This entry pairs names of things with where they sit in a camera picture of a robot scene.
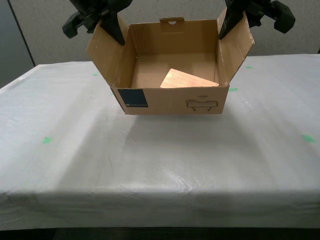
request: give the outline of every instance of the floor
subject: floor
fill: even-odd
[[[0,231],[0,240],[317,240],[320,229],[61,228]]]

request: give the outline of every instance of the black clamp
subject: black clamp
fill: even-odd
[[[68,38],[78,34],[78,28],[86,27],[92,34],[98,21],[101,27],[122,46],[125,39],[118,22],[118,12],[129,7],[133,0],[70,0],[78,12],[74,13],[63,25],[62,30]]]
[[[296,18],[290,8],[279,1],[271,0],[225,0],[226,15],[219,39],[223,39],[243,18],[245,11],[249,27],[261,26],[264,15],[275,20],[274,29],[286,34],[293,28]]]

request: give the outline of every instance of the white tablecloth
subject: white tablecloth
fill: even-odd
[[[320,56],[248,57],[222,115],[124,115],[92,62],[0,90],[0,230],[320,227]]]

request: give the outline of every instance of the gray cubicle wall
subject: gray cubicle wall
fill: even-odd
[[[90,36],[85,29],[68,39],[62,25],[76,11],[69,0],[10,0],[36,64],[87,61]],[[251,55],[316,54],[320,48],[320,0],[280,0],[290,6],[296,25],[287,34],[273,28],[264,17],[261,27],[252,28],[256,45]],[[156,22],[160,18],[186,20],[217,18],[225,0],[133,0],[121,12],[127,23]]]
[[[7,0],[0,0],[0,88],[34,64]]]

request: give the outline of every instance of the box flap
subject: box flap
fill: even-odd
[[[227,8],[217,20],[218,32],[224,24],[226,13]],[[242,20],[217,43],[216,62],[221,85],[230,83],[254,44],[246,13],[243,12]]]
[[[119,74],[119,65],[123,61],[125,49],[130,47],[127,44],[130,39],[128,37],[128,26],[123,19],[118,16],[119,25],[126,41],[125,46],[121,46],[113,37],[111,37],[100,26],[101,21],[96,25],[92,38],[86,51],[89,53],[92,61],[98,68],[99,72],[109,84],[114,86]]]

